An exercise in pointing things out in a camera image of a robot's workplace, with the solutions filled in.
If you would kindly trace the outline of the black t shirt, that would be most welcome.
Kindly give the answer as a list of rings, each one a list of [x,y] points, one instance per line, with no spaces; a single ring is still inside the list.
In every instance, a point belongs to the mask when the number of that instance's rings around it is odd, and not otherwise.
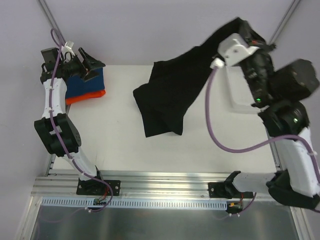
[[[238,33],[245,20],[237,17],[218,28],[202,44],[170,60],[153,64],[149,81],[133,90],[147,138],[172,132],[182,135],[184,116],[199,96],[219,44]]]

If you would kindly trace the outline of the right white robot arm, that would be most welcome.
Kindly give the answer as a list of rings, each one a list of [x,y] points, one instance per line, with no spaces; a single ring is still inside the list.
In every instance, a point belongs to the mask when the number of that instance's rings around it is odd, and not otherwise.
[[[217,72],[240,67],[259,108],[269,139],[286,153],[286,169],[269,175],[233,171],[223,182],[210,183],[218,198],[231,199],[245,193],[266,191],[278,203],[317,211],[320,205],[320,170],[311,142],[310,122],[302,100],[319,86],[310,61],[297,59],[275,70],[270,52],[275,48],[249,23],[236,18],[215,31],[204,43],[184,54],[155,62],[149,82],[133,91],[146,137],[166,133],[181,135],[184,116],[201,90],[205,90],[205,121],[216,146],[237,153],[216,138],[210,119],[210,90]]]

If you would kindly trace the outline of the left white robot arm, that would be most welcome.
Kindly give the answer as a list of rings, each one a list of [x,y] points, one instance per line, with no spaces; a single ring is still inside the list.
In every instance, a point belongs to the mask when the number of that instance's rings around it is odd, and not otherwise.
[[[80,77],[87,82],[99,76],[98,69],[105,67],[79,48],[79,54],[63,47],[52,47],[41,51],[44,59],[40,81],[45,90],[44,111],[34,128],[49,154],[66,160],[77,172],[81,181],[88,181],[87,187],[93,194],[104,191],[105,182],[98,176],[97,167],[87,158],[81,145],[79,131],[66,112],[67,81],[71,77]]]

